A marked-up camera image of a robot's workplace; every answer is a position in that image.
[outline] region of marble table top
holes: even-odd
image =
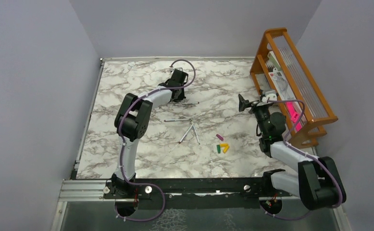
[[[127,93],[139,95],[155,88],[170,76],[172,61],[106,62],[92,111],[79,164],[78,179],[110,178],[118,163],[119,136],[113,125]],[[154,109],[149,127],[140,139],[136,157],[137,178],[257,177],[283,168],[294,170],[267,157],[259,149],[256,119],[238,111],[238,94],[252,101],[258,98],[249,70],[252,60],[192,61],[197,77],[186,88],[184,102]],[[191,67],[178,62],[192,77]],[[199,133],[198,145],[191,131],[178,144],[189,121],[164,123],[164,119],[193,118]],[[217,153],[220,134],[230,148]]]

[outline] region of gray wall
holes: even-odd
[[[70,0],[101,57],[255,56],[263,32],[294,42],[321,0]]]
[[[50,229],[98,65],[68,0],[0,1],[0,230]]]
[[[353,230],[374,230],[374,0],[323,0],[298,49],[339,118],[318,152],[336,161]]]

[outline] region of yellow block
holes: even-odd
[[[229,149],[229,146],[228,146],[228,144],[227,144],[227,146],[224,148],[224,150],[223,150],[223,153],[226,153],[226,151],[228,151],[228,149]]]

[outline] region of purple cable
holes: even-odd
[[[290,143],[287,142],[287,137],[289,136],[289,134],[295,129],[296,125],[300,122],[300,120],[302,119],[303,115],[304,115],[304,111],[305,111],[305,103],[302,101],[302,100],[277,100],[277,101],[272,101],[272,100],[268,100],[268,102],[272,102],[272,103],[292,103],[292,102],[298,102],[298,103],[301,103],[302,104],[302,111],[300,113],[300,116],[299,118],[297,119],[296,123],[293,124],[293,127],[289,130],[289,132],[287,132],[287,134],[284,136],[283,138],[283,143],[286,145],[286,147],[290,148],[291,150],[299,153],[300,155],[304,156],[304,157],[308,157],[310,159],[312,159],[313,161],[315,161],[327,174],[328,176],[330,177],[331,181],[334,183],[334,186],[336,187],[337,191],[338,191],[338,202],[337,204],[335,204],[333,206],[333,208],[337,208],[341,205],[341,203],[343,203],[343,194],[341,192],[341,189],[340,189],[340,186],[338,185],[338,182],[336,179],[334,179],[334,176],[329,172],[329,170],[319,161],[318,158],[314,157],[314,156],[311,156],[311,155],[308,155],[307,153],[305,153],[304,151],[302,150],[299,150],[295,147],[293,147],[292,145],[290,145]],[[274,214],[271,214],[269,212],[267,212],[263,207],[262,209],[265,211],[265,214],[271,216],[271,217],[274,217],[274,218],[277,218],[277,219],[280,219],[280,220],[300,220],[300,219],[303,219],[305,217],[307,217],[308,215],[311,214],[311,211],[308,211],[305,215],[303,216],[300,216],[298,218],[283,218],[283,217],[279,217],[279,216],[276,216]]]
[[[140,100],[142,100],[142,99],[148,97],[149,95],[155,94],[156,92],[161,91],[161,90],[177,90],[177,89],[183,89],[183,88],[186,88],[186,87],[190,86],[190,85],[194,82],[194,80],[196,79],[196,69],[194,68],[193,64],[190,63],[190,61],[185,60],[185,59],[177,59],[177,60],[175,60],[175,61],[170,65],[170,67],[173,67],[173,65],[174,65],[175,63],[179,62],[179,61],[184,61],[184,62],[190,64],[190,66],[193,68],[193,72],[194,72],[193,79],[192,79],[189,83],[187,83],[186,85],[184,85],[184,86],[181,86],[181,87],[173,87],[173,88],[161,88],[161,89],[155,89],[155,90],[153,90],[153,91],[147,93],[146,95],[143,95],[143,96],[139,97],[137,100],[135,100],[135,101],[133,102],[133,104],[130,105],[129,109],[125,112],[125,114],[124,114],[124,116],[123,116],[123,118],[122,118],[122,120],[121,120],[121,122],[120,122],[120,124],[119,124],[119,126],[118,126],[118,133],[119,133],[119,136],[122,138],[122,143],[123,143],[122,148],[121,148],[120,158],[119,158],[119,164],[120,164],[120,166],[121,166],[121,167],[120,167],[120,168],[121,168],[121,173],[122,173],[122,176],[123,176],[124,180],[126,181],[126,183],[131,184],[131,185],[136,185],[136,186],[147,185],[147,186],[151,186],[151,187],[154,187],[154,188],[158,189],[158,190],[160,191],[160,193],[162,194],[162,198],[163,198],[163,206],[162,206],[162,208],[160,209],[160,211],[159,211],[156,215],[154,215],[154,216],[152,216],[151,218],[148,218],[148,219],[134,219],[134,218],[126,218],[126,217],[122,217],[121,215],[119,215],[119,214],[117,213],[117,210],[116,210],[116,207],[115,207],[115,211],[116,211],[116,213],[117,213],[117,216],[116,216],[117,218],[119,217],[119,218],[123,218],[124,220],[131,220],[131,221],[140,221],[140,222],[145,222],[145,221],[151,221],[151,220],[156,219],[157,217],[159,217],[159,216],[164,212],[164,207],[165,207],[165,204],[166,204],[166,197],[164,196],[163,190],[162,190],[159,186],[157,186],[157,185],[155,185],[155,184],[150,184],[150,183],[133,183],[133,182],[130,182],[130,181],[126,178],[125,171],[124,171],[124,168],[123,168],[123,152],[124,152],[124,150],[125,150],[126,142],[125,142],[125,137],[124,137],[123,134],[122,134],[122,126],[123,126],[123,123],[124,123],[124,121],[125,121],[125,118],[126,118],[127,115],[129,114],[129,112],[132,110],[132,108],[133,108],[133,107],[137,104],[137,102],[139,102]]]

